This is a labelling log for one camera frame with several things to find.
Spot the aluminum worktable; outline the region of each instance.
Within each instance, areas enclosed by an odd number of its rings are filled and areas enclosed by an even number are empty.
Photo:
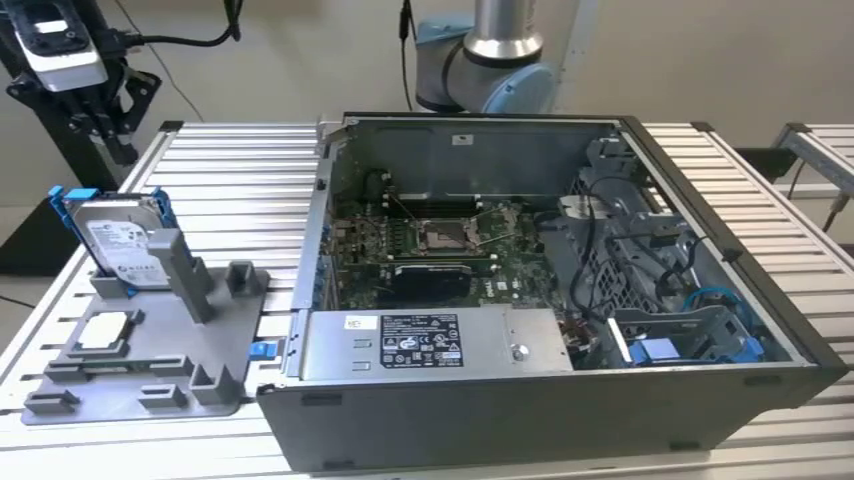
[[[847,195],[854,195],[854,125],[790,123],[774,147],[788,148]]]
[[[854,263],[718,134],[689,124],[647,124],[732,231],[822,336],[854,365]],[[193,253],[208,266],[252,260],[273,281],[257,337],[288,331],[317,164],[313,125],[184,124],[161,131],[125,192],[162,186]],[[288,476],[257,404],[230,417],[45,427],[20,423],[92,294],[93,265],[78,249],[0,357],[0,477],[216,478]],[[246,392],[277,375],[252,362]],[[547,464],[421,470],[369,478],[854,478],[854,374],[804,407],[762,414],[711,452]]]

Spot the white sticker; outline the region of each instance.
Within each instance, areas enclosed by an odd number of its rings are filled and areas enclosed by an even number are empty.
[[[118,340],[121,330],[128,323],[125,312],[104,312],[94,315],[85,322],[77,343],[84,349],[108,348]]]
[[[345,330],[376,330],[376,315],[347,315],[344,319]]]
[[[160,260],[148,254],[148,234],[133,222],[93,220],[86,228],[116,277],[137,287],[168,285]]]
[[[453,145],[455,147],[464,146],[464,145],[473,145],[473,143],[475,143],[475,136],[472,134],[451,135],[451,145]]]

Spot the hard drive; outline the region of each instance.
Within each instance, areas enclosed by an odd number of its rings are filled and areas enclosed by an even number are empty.
[[[89,251],[100,274],[140,290],[168,289],[160,261],[146,250],[153,230],[177,228],[165,192],[121,194],[78,188],[61,193],[61,187],[50,190],[50,204]]]

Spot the blue cable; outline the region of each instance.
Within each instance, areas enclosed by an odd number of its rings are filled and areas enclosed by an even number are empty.
[[[719,293],[726,297],[728,297],[735,302],[736,308],[740,308],[742,312],[744,313],[744,317],[746,317],[744,320],[748,320],[744,323],[747,323],[746,328],[747,328],[747,331],[750,332],[750,330],[752,329],[752,311],[750,310],[750,307],[746,305],[742,299],[738,298],[738,295],[735,295],[735,293],[732,293],[732,290],[730,290],[728,288],[704,287],[698,289],[684,298],[684,303],[681,304],[681,311],[683,312],[687,311],[691,308],[694,299],[706,293]]]

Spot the gray floor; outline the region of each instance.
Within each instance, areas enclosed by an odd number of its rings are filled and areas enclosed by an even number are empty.
[[[26,218],[32,207],[0,207],[0,244]],[[0,295],[36,304],[50,286],[52,278],[0,275]],[[30,309],[0,300],[0,352],[5,349]]]

